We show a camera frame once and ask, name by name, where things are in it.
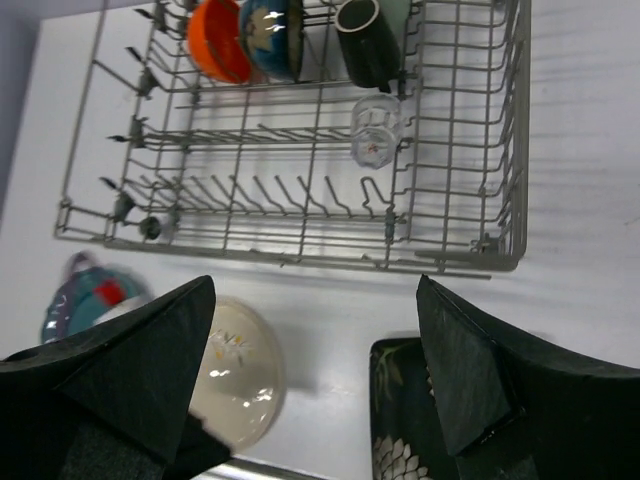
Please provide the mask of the clear drinking glass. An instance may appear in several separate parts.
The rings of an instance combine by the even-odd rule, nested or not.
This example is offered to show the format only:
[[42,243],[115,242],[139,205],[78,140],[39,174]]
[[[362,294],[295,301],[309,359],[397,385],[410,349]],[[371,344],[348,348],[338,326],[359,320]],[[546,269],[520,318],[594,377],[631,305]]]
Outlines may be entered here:
[[391,163],[402,139],[402,104],[394,95],[375,93],[352,109],[351,156],[365,168],[378,170]]

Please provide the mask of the orange bowl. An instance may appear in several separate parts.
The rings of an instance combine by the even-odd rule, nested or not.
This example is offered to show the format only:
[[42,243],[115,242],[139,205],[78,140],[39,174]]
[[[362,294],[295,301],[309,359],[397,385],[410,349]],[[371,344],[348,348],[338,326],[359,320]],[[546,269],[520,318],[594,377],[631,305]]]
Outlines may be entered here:
[[204,1],[187,25],[191,58],[209,78],[223,83],[247,83],[252,73],[239,42],[239,12],[236,1]]

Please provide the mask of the black mug brown inside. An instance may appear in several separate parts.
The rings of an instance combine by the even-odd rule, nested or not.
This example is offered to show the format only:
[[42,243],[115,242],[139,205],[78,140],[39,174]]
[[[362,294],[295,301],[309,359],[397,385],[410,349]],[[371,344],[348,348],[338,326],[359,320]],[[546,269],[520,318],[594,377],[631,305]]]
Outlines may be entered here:
[[380,3],[344,1],[334,26],[352,84],[390,94],[390,82],[400,73],[401,51]]

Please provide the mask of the light green plastic cup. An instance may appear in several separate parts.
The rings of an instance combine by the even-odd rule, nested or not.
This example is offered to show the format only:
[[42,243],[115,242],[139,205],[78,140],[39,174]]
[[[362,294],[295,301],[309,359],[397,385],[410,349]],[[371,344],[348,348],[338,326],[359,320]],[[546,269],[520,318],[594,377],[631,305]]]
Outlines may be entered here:
[[406,34],[406,27],[418,28],[421,16],[422,1],[410,0],[379,0],[381,13],[384,15],[395,38],[403,40]]

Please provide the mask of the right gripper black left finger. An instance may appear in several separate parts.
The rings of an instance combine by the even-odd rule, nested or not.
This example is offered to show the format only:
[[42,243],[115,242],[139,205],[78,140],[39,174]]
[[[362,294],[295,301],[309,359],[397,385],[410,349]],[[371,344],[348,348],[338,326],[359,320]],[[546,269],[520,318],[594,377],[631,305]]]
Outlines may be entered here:
[[82,427],[175,461],[216,305],[199,276],[114,319],[1,362],[1,462],[59,465]]

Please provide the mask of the black floral square plate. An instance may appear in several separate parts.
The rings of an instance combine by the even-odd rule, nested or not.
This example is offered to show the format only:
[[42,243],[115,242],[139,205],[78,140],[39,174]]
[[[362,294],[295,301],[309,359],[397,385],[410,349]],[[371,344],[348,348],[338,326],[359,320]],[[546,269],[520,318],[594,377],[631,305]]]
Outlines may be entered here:
[[457,479],[418,337],[374,342],[369,353],[374,479]]

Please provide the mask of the blue patterned bowl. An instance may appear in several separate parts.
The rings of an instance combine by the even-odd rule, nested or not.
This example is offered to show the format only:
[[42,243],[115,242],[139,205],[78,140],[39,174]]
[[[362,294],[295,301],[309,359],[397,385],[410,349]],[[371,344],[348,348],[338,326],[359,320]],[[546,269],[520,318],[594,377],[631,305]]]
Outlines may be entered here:
[[255,67],[271,78],[299,81],[304,55],[302,1],[245,1],[238,28],[240,45]]

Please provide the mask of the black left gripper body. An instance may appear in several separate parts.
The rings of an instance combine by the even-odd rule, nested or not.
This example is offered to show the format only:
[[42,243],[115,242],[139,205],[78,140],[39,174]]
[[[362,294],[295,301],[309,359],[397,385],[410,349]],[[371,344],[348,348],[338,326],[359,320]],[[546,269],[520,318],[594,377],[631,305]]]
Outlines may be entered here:
[[188,414],[170,475],[200,475],[232,458],[231,450],[204,429],[203,422]]

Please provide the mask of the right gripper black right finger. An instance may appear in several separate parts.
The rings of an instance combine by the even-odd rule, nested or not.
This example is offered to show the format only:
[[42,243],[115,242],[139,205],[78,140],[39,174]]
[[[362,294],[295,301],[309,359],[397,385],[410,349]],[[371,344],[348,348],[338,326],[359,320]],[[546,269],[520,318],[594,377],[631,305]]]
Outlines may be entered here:
[[416,300],[450,453],[497,436],[527,449],[594,454],[638,446],[638,369],[528,333],[427,276]]

